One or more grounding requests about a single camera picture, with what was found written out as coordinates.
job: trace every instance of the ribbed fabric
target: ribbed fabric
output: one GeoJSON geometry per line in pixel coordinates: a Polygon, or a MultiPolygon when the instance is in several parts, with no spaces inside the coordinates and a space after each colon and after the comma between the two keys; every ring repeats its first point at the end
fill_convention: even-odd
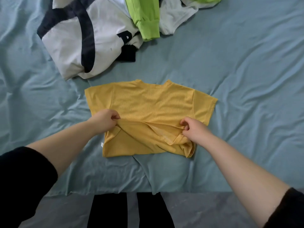
{"type": "Polygon", "coordinates": [[[191,157],[195,144],[183,136],[179,122],[189,116],[208,125],[216,98],[168,80],[116,82],[85,90],[92,115],[116,110],[122,119],[106,132],[104,157],[171,152],[191,157]]]}

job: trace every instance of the light blue bed sheet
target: light blue bed sheet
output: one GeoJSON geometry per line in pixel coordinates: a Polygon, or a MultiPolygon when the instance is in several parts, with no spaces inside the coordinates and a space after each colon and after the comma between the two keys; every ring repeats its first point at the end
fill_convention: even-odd
{"type": "MultiPolygon", "coordinates": [[[[135,63],[67,82],[36,35],[48,2],[0,0],[1,153],[88,119],[84,89],[90,86],[170,79],[218,98],[212,132],[291,186],[304,187],[304,0],[222,0],[173,36],[145,42],[135,63]]],[[[48,195],[231,190],[201,147],[190,159],[103,158],[102,141],[93,138],[48,195]]]]}

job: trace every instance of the pant leg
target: pant leg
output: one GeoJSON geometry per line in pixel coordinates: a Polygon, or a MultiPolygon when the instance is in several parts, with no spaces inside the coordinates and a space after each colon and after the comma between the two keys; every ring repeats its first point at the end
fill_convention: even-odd
{"type": "Polygon", "coordinates": [[[128,227],[127,194],[95,195],[87,228],[128,227]]]}
{"type": "Polygon", "coordinates": [[[174,228],[174,223],[161,193],[137,193],[139,228],[174,228]]]}

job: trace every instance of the wrinkled sheet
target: wrinkled sheet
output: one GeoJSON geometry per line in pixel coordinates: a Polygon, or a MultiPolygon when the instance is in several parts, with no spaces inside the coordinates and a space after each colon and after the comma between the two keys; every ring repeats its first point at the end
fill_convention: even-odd
{"type": "MultiPolygon", "coordinates": [[[[295,188],[304,187],[304,0],[222,0],[173,36],[145,42],[135,63],[65,82],[36,29],[49,0],[0,0],[0,152],[90,117],[89,86],[167,79],[218,98],[209,128],[295,188]]],[[[204,192],[230,188],[201,147],[103,158],[93,138],[48,195],[204,192]]]]}

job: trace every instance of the pile of clothes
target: pile of clothes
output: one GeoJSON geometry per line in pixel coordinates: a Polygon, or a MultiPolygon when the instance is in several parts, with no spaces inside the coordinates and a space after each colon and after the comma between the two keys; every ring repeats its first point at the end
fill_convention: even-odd
{"type": "Polygon", "coordinates": [[[135,61],[143,42],[174,34],[199,8],[221,0],[51,0],[37,34],[65,80],[135,61]]]}

